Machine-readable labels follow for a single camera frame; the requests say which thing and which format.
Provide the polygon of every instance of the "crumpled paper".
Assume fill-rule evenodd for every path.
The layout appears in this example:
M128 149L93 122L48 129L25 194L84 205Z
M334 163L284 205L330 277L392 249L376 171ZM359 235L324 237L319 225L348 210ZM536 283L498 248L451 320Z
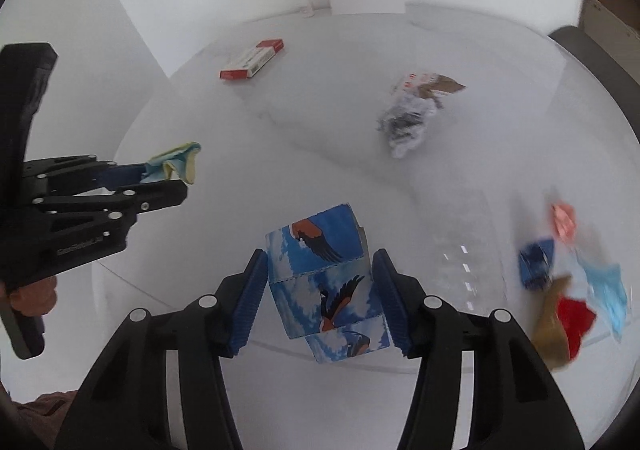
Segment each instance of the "crumpled paper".
M392 89L392 107L378 119L391 147L391 155L401 159L423 141L427 123L438 109L443 109L441 96L465 89L453 78L435 73L411 73Z

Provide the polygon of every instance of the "bird illustration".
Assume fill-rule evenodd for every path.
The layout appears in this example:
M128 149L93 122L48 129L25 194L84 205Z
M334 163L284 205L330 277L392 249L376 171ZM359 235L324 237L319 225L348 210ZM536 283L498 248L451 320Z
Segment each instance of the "bird illustration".
M371 338L356 331L345 331L344 338L347 340L347 358L360 356L369 350Z
M346 284L343 284L340 291L331 301L331 305L327 308L326 302L329 299L329 293L325 289L320 289L320 332L335 329L334 319L340 311L342 311L351 302L351 297L356 291L358 284L364 279L363 275L356 275Z
M309 219L302 219L291 225L291 235L294 239L302 241L317 256L327 262L340 262L342 256L336 252L326 241L326 237L320 228Z

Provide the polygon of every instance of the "screw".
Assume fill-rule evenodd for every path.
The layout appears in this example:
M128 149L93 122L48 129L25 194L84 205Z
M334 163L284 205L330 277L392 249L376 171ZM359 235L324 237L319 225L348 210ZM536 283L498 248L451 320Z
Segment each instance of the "screw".
M132 322L140 322L146 318L146 311L144 309L134 309L129 313L129 320Z
M210 307L215 306L218 303L218 299L213 295L205 295L200 300L198 300L198 305L203 307L204 309L208 309Z
M429 309L439 309L442 307L442 300L437 296L428 296L424 299L424 305Z
M498 309L498 311L494 313L494 316L498 322L502 322L503 324L507 324L511 321L511 313L504 309Z

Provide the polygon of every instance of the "round table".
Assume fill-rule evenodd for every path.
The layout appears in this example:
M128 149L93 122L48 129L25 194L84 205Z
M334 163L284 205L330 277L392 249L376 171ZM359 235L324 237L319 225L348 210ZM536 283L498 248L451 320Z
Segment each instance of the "round table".
M268 38L284 39L285 49L254 78L218 79L230 58ZM415 70L466 90L444 99L423 145L393 159L376 119L393 84ZM507 306L528 332L541 299L522 288L517 253L549 235L552 199L575 207L578 242L620 263L627 289L640 278L640 146L632 129L571 55L498 18L414 6L404 15L318 11L230 29L149 101L116 160L140 162L187 141L202 144L187 200L140 216L128 249L102 261L170 308L241 271L266 233L341 203L353 207L370 254L386 248L427 293L442 290L430 239L455 210L475 211L474 199L460 200L469 193L483 202L501 272L499 286L487 287L499 291L478 303ZM590 443L630 385L640 330L632 322L619 345L599 319L585 345L554 376ZM469 361L459 417L470 411ZM223 363L244 446L262 450L395 448L417 369L396 348L316 364L303 338L287 338L268 290L249 344Z

